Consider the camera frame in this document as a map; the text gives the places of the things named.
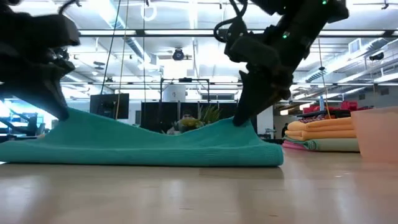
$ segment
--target desk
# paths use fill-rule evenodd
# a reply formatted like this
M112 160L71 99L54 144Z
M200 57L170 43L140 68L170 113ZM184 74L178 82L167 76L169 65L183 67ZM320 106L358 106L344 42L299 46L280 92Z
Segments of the desk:
M280 168L0 165L2 224L392 224L398 165L286 152Z

